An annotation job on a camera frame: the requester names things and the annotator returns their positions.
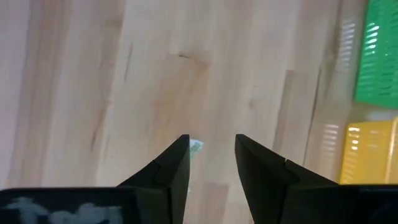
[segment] light wood surface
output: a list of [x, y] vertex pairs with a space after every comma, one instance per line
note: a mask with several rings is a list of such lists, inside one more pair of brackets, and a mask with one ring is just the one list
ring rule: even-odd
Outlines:
[[358, 48], [364, 5], [3, 0], [0, 187], [114, 186], [187, 133], [204, 147], [186, 223], [250, 223], [234, 135], [334, 177], [317, 139], [352, 98], [336, 58], [352, 23]]

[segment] small green object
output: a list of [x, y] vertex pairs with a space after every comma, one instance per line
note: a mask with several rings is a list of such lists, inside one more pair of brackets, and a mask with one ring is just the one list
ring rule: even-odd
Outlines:
[[191, 139], [190, 140], [190, 158], [193, 159], [199, 151], [201, 151], [203, 147], [203, 142], [196, 140], [196, 139]]

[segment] black plastic part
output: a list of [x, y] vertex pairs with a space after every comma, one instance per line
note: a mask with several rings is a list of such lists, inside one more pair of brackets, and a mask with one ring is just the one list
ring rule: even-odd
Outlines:
[[182, 224], [190, 173], [189, 135], [118, 187], [0, 191], [0, 223]]
[[398, 185], [338, 185], [242, 134], [235, 154], [256, 224], [398, 223]]
[[120, 186], [166, 188], [171, 223], [183, 222], [190, 175], [189, 135], [182, 135], [161, 155]]
[[243, 134], [236, 135], [235, 155], [239, 178], [255, 223], [280, 223], [287, 191], [293, 185], [336, 185]]

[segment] green basket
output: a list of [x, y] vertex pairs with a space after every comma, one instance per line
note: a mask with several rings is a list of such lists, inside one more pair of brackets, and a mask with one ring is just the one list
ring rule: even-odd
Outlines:
[[398, 0], [370, 0], [355, 100], [398, 109]]

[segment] yellow basket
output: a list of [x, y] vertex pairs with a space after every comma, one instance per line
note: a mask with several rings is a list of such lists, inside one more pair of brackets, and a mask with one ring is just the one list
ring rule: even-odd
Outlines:
[[398, 183], [397, 124], [398, 117], [348, 126], [341, 184]]

